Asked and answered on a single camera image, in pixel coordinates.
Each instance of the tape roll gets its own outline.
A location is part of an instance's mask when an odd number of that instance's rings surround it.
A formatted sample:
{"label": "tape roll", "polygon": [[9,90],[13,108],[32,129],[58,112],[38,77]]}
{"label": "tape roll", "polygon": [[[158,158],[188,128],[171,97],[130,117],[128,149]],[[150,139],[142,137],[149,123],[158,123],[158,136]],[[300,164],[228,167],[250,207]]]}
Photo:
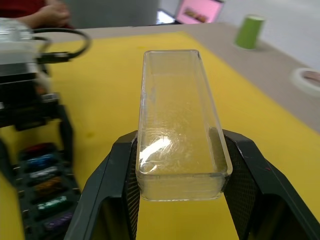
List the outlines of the tape roll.
{"label": "tape roll", "polygon": [[301,91],[320,98],[320,71],[298,68],[291,75],[292,83]]}

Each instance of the green cup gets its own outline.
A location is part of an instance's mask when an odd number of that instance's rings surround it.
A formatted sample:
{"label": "green cup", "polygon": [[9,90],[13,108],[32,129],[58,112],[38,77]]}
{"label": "green cup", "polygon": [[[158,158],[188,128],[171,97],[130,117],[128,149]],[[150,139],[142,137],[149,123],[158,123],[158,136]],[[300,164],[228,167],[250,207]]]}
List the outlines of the green cup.
{"label": "green cup", "polygon": [[253,14],[247,15],[235,38],[235,44],[243,49],[255,49],[257,38],[264,21],[265,19],[261,16]]}

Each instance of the transparent rectangular box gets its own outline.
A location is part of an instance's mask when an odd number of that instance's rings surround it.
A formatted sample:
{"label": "transparent rectangular box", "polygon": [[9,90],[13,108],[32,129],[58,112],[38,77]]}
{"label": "transparent rectangular box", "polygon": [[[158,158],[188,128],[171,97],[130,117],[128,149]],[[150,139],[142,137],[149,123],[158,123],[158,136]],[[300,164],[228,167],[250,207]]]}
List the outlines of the transparent rectangular box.
{"label": "transparent rectangular box", "polygon": [[149,201],[215,199],[231,173],[199,52],[147,51],[136,156],[142,197]]}

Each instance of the person's hand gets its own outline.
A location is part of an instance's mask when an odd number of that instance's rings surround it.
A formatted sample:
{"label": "person's hand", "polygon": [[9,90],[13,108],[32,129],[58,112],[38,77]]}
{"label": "person's hand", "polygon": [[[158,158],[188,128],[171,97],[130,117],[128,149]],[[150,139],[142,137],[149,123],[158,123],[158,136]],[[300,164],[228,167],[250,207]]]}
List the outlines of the person's hand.
{"label": "person's hand", "polygon": [[44,26],[54,28],[66,25],[70,17],[70,13],[66,5],[61,2],[42,7],[38,14],[42,18]]}

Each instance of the yellow mat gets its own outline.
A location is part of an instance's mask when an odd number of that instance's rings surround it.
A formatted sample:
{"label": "yellow mat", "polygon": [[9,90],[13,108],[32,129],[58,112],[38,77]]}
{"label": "yellow mat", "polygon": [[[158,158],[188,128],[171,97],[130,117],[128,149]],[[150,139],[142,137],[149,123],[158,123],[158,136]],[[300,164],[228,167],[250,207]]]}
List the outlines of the yellow mat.
{"label": "yellow mat", "polygon": [[[60,43],[52,50],[75,50],[80,45]],[[200,51],[223,128],[253,139],[320,220],[320,136],[183,32],[97,39],[84,56],[51,66],[54,90],[61,94],[75,131],[74,171],[80,187],[112,143],[138,127],[144,52],[168,49]],[[23,133],[8,127],[1,136],[14,152],[37,142],[57,142],[55,127],[53,123]],[[0,189],[0,238],[22,240],[16,193],[2,175]],[[138,220],[138,240],[237,239],[223,197],[191,202],[142,200]]]}

